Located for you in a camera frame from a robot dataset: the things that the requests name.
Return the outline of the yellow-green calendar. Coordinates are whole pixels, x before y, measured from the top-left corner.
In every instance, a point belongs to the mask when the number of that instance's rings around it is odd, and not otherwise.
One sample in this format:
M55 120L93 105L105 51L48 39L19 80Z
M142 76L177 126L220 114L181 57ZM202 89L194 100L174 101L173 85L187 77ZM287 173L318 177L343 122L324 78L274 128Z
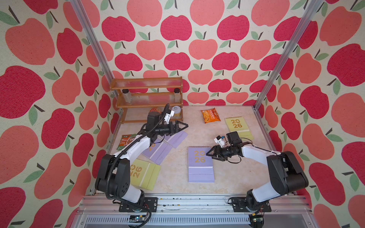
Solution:
M237 132L239 137L245 140L254 140L254 137L242 116L225 118L225 122L229 132Z
M136 188L138 187L152 191L160 170L160 165L136 159L130 166L131 184Z

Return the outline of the orange snack bag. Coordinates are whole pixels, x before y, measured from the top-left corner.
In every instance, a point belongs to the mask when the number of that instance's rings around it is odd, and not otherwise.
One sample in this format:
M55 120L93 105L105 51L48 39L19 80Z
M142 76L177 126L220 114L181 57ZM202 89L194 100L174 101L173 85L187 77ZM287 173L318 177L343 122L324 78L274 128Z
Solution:
M203 116L204 123L213 123L213 122L220 122L221 119L216 111L216 108L208 109L208 110L201 110L201 114Z

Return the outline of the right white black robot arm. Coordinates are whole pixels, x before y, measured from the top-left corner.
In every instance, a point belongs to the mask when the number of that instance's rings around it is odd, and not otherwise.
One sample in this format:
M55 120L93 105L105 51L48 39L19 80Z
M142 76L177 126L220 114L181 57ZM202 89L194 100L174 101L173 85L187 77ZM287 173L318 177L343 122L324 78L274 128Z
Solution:
M245 198L230 198L228 203L234 209L256 213L264 205L268 206L271 199L308 187L308 178L294 153L262 149L253 145L251 141L244 142L237 132L230 132L226 136L228 145L218 136L215 138L217 144L206 155L222 162L236 155L239 158L252 159L267 166L270 177L267 183L247 191Z

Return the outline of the aluminium front rail frame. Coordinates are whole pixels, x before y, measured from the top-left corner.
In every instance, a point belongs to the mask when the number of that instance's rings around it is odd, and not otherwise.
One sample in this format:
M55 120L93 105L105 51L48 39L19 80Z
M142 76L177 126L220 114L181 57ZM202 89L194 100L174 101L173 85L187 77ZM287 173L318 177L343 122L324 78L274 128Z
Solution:
M270 200L256 213L238 202L239 194L147 194L146 212L132 212L101 194L85 196L70 220L71 228L317 228L306 198L288 195Z

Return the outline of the aluminium corner post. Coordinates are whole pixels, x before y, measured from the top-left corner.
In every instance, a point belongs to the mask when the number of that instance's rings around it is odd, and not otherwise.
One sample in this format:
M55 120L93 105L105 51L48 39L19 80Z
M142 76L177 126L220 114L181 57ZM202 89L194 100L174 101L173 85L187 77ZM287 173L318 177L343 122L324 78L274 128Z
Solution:
M90 43L90 45L93 48L93 51L99 61L99 65L104 72L104 75L106 76L108 82L111 84L113 80L113 73L108 65L108 61L106 59L106 56L103 52L103 49L99 43L99 40L97 39L95 32L93 30L93 27L91 25L91 22L87 16L86 10L82 4L82 1L70 1L72 4L72 7L76 13L76 16L78 17L81 26L83 27L84 33L86 34L86 37Z
M310 24L311 20L313 19L314 15L320 9L321 4L324 1L314 0L310 1L307 8L304 11L302 18L300 19L298 26L294 30L294 33L288 44L284 48L283 53L281 54L274 70L270 73L267 83L265 84L262 92L259 94L258 99L256 100L255 105L253 106L253 111L258 112L259 107L261 106L262 102L266 98L270 88L272 87L274 81L276 80L277 76L279 75L280 71L283 69L284 65L286 64L287 60L289 59L293 50L298 46L298 42L302 35L304 34L305 30L307 29L308 25Z

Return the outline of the wooden three-tier shelf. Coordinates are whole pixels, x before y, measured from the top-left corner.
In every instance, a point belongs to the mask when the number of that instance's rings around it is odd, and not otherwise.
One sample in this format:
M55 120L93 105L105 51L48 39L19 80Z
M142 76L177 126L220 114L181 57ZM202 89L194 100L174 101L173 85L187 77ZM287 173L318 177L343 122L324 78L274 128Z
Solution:
M174 89L181 89L181 103L175 103ZM116 107L122 109L120 122L143 123L149 111L159 107L161 111L166 104L183 107L183 79L177 78L139 78L139 79L113 79L110 86L118 94ZM126 103L122 89L129 89L132 102Z

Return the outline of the green red food packet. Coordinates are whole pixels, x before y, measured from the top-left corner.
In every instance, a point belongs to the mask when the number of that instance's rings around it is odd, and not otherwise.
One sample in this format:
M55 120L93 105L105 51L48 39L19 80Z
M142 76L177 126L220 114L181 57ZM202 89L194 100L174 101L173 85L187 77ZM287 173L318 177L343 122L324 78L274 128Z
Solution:
M135 138L137 134L130 134L130 135L122 135L122 138L120 140L120 143L117 147L118 151L123 150L125 147L127 147Z

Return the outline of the right glass spice jar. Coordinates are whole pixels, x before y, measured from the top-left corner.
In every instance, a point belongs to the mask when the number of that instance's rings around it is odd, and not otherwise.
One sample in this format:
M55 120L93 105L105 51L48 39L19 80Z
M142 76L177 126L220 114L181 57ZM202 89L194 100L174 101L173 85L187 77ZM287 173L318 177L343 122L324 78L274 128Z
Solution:
M181 89L180 88L175 88L174 89L174 100L175 103L181 103Z

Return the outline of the white lid yellow can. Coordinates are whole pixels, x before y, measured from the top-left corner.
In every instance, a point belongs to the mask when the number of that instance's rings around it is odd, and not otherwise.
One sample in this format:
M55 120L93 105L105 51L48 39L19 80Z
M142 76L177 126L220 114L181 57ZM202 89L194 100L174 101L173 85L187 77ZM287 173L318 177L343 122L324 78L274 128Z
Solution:
M182 114L182 108L180 106L173 106L172 111L174 112L174 117L179 118Z

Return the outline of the purple calendar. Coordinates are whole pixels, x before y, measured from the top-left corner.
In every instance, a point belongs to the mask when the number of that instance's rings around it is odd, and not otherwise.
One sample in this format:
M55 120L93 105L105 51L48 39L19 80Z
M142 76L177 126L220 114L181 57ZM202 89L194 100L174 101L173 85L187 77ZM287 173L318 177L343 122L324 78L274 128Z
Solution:
M185 140L188 134L185 131L178 132L172 136L166 136L163 142L177 149L178 146Z
M165 142L154 143L148 149L144 150L142 155L155 164L161 165L171 150L172 146Z
M203 146L188 148L188 182L214 183L213 159L206 155L210 149Z

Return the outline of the red flat tin can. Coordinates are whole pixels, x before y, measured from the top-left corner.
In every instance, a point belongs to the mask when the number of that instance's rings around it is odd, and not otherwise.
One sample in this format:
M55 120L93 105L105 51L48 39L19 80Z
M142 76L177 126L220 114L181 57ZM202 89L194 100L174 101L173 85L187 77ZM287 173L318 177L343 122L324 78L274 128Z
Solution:
M160 114L162 111L161 111L161 109L159 107L154 107L149 112L157 112L157 113Z

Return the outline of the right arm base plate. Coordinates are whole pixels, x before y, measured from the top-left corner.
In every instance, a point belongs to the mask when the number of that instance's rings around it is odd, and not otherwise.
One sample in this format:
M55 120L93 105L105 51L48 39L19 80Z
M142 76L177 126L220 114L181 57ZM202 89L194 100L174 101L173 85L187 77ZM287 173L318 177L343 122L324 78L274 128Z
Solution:
M231 197L228 199L228 204L233 207L234 212L272 212L268 201L256 202L254 198L249 197Z

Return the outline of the left aluminium corner post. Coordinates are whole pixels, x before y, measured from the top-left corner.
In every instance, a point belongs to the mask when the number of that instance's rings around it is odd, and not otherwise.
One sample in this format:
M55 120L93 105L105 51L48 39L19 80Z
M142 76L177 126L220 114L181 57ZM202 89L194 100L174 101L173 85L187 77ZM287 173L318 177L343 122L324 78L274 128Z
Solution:
M82 4L82 1L70 1L72 4L72 7L76 13L76 16L78 17L81 26L83 27L84 33L86 34L86 37L90 43L90 45L93 48L93 51L99 61L99 65L104 72L104 75L106 76L108 82L111 84L113 80L113 73L108 65L108 61L106 59L106 56L103 52L103 49L99 43L99 40L97 39L95 32L93 30L93 27L91 25L91 22L87 16L86 10Z

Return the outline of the right aluminium corner post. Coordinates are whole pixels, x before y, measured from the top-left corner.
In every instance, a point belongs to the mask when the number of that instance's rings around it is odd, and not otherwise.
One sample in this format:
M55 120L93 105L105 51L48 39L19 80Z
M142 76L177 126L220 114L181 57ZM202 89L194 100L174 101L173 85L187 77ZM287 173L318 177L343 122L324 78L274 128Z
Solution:
M272 87L274 81L276 80L277 76L279 75L280 71L283 69L284 65L286 64L287 60L289 59L293 50L298 46L298 42L302 35L304 34L305 30L307 29L308 25L310 24L311 20L313 19L314 15L320 9L321 4L324 1L314 0L310 1L307 8L304 11L302 18L300 19L298 26L294 30L294 33L288 44L284 48L283 53L281 54L274 70L270 73L267 83L265 84L262 92L259 94L258 99L256 100L255 105L253 106L253 111L258 112L259 107L261 106L262 102L266 98L270 88Z

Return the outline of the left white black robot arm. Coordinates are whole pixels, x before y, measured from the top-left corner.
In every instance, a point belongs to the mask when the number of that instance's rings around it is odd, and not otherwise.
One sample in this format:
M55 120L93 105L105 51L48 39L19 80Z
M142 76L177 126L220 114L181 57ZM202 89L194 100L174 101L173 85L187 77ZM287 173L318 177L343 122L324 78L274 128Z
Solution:
M172 136L188 128L189 125L181 121L171 122L171 113L149 113L147 122L130 144L116 154L103 156L95 182L97 191L103 192L109 200L127 204L133 210L148 210L144 207L144 192L131 185L130 167L158 136Z

